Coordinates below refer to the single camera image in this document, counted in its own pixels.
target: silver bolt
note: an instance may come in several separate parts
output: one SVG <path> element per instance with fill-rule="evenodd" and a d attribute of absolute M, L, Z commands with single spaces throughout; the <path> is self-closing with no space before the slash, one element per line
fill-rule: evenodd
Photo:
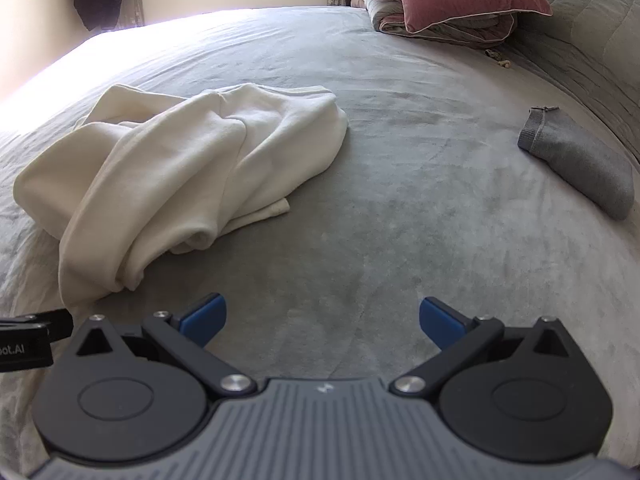
<path fill-rule="evenodd" d="M 228 392 L 242 392 L 251 386 L 251 379 L 242 374 L 231 374 L 223 377 L 220 386 Z"/>
<path fill-rule="evenodd" d="M 422 377 L 417 377 L 415 375 L 405 375 L 404 377 L 396 379 L 396 382 L 394 382 L 396 390 L 405 394 L 416 394 L 421 392 L 424 390 L 426 385 L 427 383 L 424 382 Z"/>

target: bed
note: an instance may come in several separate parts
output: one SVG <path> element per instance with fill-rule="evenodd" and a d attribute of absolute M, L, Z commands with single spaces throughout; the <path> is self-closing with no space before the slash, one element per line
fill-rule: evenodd
<path fill-rule="evenodd" d="M 602 453 L 640 462 L 640 178 L 637 160 L 577 100 L 518 63 L 372 31 L 364 10 L 235 10 L 91 38 L 0 111 L 0 316 L 60 306 L 58 243 L 12 199 L 15 175 L 105 88 L 192 96 L 239 82 L 324 85 L 349 119 L 334 163 L 291 211 L 164 254 L 134 292 L 73 311 L 134 322 L 223 294 L 208 348 L 256 377 L 387 380 L 436 352 L 417 307 L 433 295 L 510 325 L 560 317 L 614 402 Z M 518 149 L 530 106 L 560 106 L 634 165 L 623 222 Z M 46 454 L 29 405 L 44 370 L 0 377 L 0 461 Z"/>

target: folded gray clothing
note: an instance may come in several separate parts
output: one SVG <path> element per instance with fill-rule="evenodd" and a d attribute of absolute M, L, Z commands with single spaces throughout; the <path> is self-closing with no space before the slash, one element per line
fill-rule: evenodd
<path fill-rule="evenodd" d="M 518 146 L 546 160 L 614 220 L 629 214 L 634 203 L 631 164 L 558 107 L 531 108 Z"/>

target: blue pad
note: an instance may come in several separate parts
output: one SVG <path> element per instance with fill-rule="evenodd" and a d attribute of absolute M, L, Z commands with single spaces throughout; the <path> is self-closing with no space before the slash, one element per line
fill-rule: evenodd
<path fill-rule="evenodd" d="M 178 332 L 201 348 L 220 332 L 226 323 L 226 301 L 219 294 L 182 318 Z"/>
<path fill-rule="evenodd" d="M 466 335 L 471 321 L 447 305 L 424 298 L 420 304 L 420 328 L 438 348 L 444 350 Z"/>

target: gray quilted headboard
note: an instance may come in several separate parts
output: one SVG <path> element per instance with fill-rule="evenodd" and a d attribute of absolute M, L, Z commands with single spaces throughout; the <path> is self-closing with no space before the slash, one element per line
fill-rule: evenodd
<path fill-rule="evenodd" d="M 640 160 L 640 0 L 549 0 L 510 45 L 590 108 Z"/>

